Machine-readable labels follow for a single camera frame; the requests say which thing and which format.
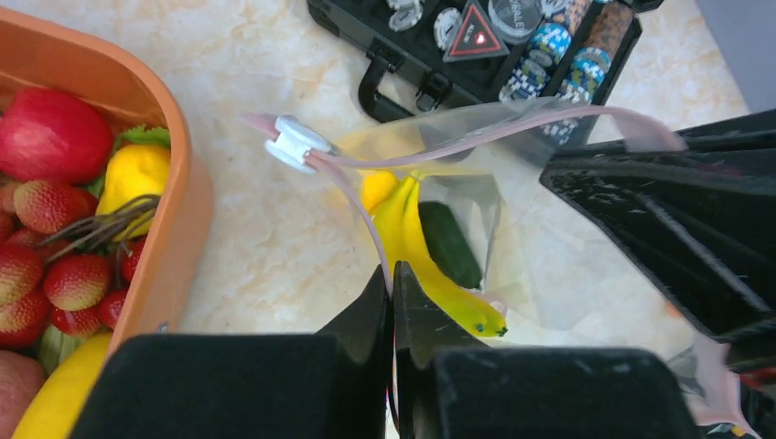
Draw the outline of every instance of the red fruit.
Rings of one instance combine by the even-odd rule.
[[[93,213],[80,189],[50,180],[33,180],[17,187],[14,208],[22,224],[46,235]]]
[[[14,191],[21,183],[11,181],[0,187],[0,211],[16,213],[14,209]]]
[[[15,302],[0,305],[0,332],[18,332],[42,325],[46,323],[50,309],[51,303],[36,288]]]
[[[43,278],[43,261],[27,247],[0,245],[0,305],[7,305],[33,290]]]
[[[97,305],[97,316],[110,329],[116,329],[116,323],[119,321],[124,300],[126,300],[126,293],[126,288],[108,293]]]
[[[100,319],[97,318],[96,306],[80,311],[65,311],[54,307],[51,311],[51,325],[76,338],[93,336],[102,327]]]
[[[46,239],[46,235],[41,235],[27,227],[15,231],[5,240],[6,244],[21,245],[22,247],[32,247]]]
[[[46,262],[49,260],[51,256],[54,256],[60,250],[65,250],[65,247],[68,247],[69,245],[70,245],[70,242],[66,240],[56,241],[56,242],[52,242],[49,245],[44,245],[43,247],[37,249],[36,252],[38,252],[38,254],[40,255],[40,259],[42,259],[43,262]],[[72,254],[72,250],[63,254],[60,257],[65,257],[69,254]]]
[[[0,349],[20,350],[32,345],[46,332],[49,322],[15,332],[0,332]]]
[[[57,308],[78,311],[97,305],[111,283],[111,265],[96,254],[56,260],[43,280],[43,293]]]
[[[0,243],[5,242],[12,233],[14,233],[14,219],[0,211]]]
[[[146,246],[146,237],[140,238],[130,244],[129,252],[122,259],[122,275],[127,282],[132,282],[137,270],[137,263],[140,262],[140,256],[143,254],[143,248]]]
[[[111,127],[88,103],[62,91],[19,91],[0,119],[0,172],[21,180],[83,185],[105,170]]]
[[[78,189],[78,191],[81,193],[83,198],[86,200],[86,206],[88,208],[86,209],[89,212],[89,215],[92,216],[97,211],[97,205],[100,203],[100,200],[97,199],[90,191],[86,189]]]

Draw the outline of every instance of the black case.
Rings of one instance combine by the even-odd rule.
[[[622,1],[637,13],[653,10],[662,2]],[[399,33],[388,27],[393,10],[386,0],[307,0],[309,12],[319,25],[365,51],[372,61],[359,85],[359,104],[380,123],[414,115],[413,111],[377,90],[385,73],[396,73],[417,87],[415,103],[420,112],[439,105],[457,108],[499,100],[501,86],[509,79],[526,45],[508,46],[510,53],[505,57],[443,62],[443,52],[434,41],[434,20],[442,9],[451,6],[461,9],[466,3],[466,0],[425,0],[420,22]],[[487,10],[487,0],[480,0],[480,4]],[[602,8],[603,4],[595,1],[591,4],[542,96],[555,95]],[[593,95],[592,103],[606,102],[640,36],[641,23],[636,18],[612,60],[606,79]]]

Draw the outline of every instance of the orange container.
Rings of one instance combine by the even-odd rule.
[[[115,45],[0,7],[0,109],[24,86],[67,91],[100,109],[119,133],[165,126],[172,160],[143,257],[113,332],[111,352],[137,334],[174,331],[213,215],[210,175],[165,84]]]

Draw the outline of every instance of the beige table surface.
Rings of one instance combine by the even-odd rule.
[[[361,290],[368,273],[359,254],[332,227],[331,216],[317,209],[318,200],[287,183],[314,185],[314,180],[270,158],[264,139],[237,119],[244,111],[292,113],[329,138],[373,124],[354,95],[366,58],[315,25],[304,1],[0,0],[0,5],[117,43],[154,69],[183,106],[218,199],[181,330],[311,331]],[[649,114],[674,129],[748,112],[695,2],[667,1],[641,22],[643,36],[609,105]],[[383,88],[400,99],[412,95],[398,80]],[[562,233],[557,218],[576,216],[561,204],[540,204],[546,218],[535,212],[534,226],[546,236]],[[608,245],[586,227],[566,233],[578,229],[571,241],[579,246]],[[684,345],[689,329],[664,316],[652,286],[612,249],[599,257],[623,271],[609,286],[640,295],[623,298],[621,312],[611,309],[592,318],[598,323],[582,325],[578,334],[664,356]],[[601,319],[616,315],[627,324],[630,312],[640,313],[655,330],[612,331],[613,325],[601,325]],[[519,327],[511,331],[517,342],[578,341],[522,321],[511,325]]]

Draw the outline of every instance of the strawberry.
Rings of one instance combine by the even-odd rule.
[[[111,265],[96,254],[76,254],[56,260],[43,280],[43,293],[65,311],[97,305],[111,283]]]
[[[0,305],[7,305],[33,290],[43,278],[43,261],[32,249],[0,245]]]
[[[47,322],[51,303],[39,288],[21,299],[0,305],[0,333],[18,332]]]
[[[126,293],[126,288],[108,293],[97,305],[97,316],[110,329],[116,329],[116,323],[119,321],[124,300],[126,300]]]
[[[80,189],[48,180],[28,181],[14,191],[14,209],[22,224],[43,234],[56,233],[90,216]]]
[[[94,213],[97,211],[97,205],[100,203],[100,200],[86,189],[78,189],[78,191],[86,200],[86,205],[88,206],[87,211],[89,212],[89,215],[87,216],[90,217],[94,215]]]
[[[27,227],[23,227],[9,236],[5,243],[21,245],[22,247],[32,247],[45,239],[45,235],[41,235],[36,231],[32,231]]]
[[[14,209],[14,191],[21,183],[11,181],[0,187],[0,211],[16,213]]]
[[[20,350],[27,348],[46,332],[49,322],[43,322],[31,327],[13,332],[0,332],[0,349]]]
[[[146,246],[146,237],[140,238],[133,242],[129,246],[129,252],[122,259],[121,270],[124,279],[127,282],[132,282],[132,278],[135,277],[135,271],[137,270],[137,263],[140,262],[140,256],[143,253],[143,248]]]
[[[63,334],[76,338],[93,336],[102,327],[97,318],[96,306],[80,311],[65,311],[54,307],[51,311],[51,325]]]
[[[44,245],[43,247],[37,249],[36,252],[38,252],[38,254],[40,255],[40,259],[42,259],[45,262],[45,261],[48,261],[51,256],[54,256],[60,250],[65,250],[65,247],[68,247],[69,245],[70,245],[70,242],[67,240],[55,241],[55,242],[52,242],[51,244]],[[72,254],[72,251],[69,251],[63,254],[60,257],[67,256],[69,254]]]
[[[0,211],[0,243],[5,242],[14,232],[14,219],[11,215]]]

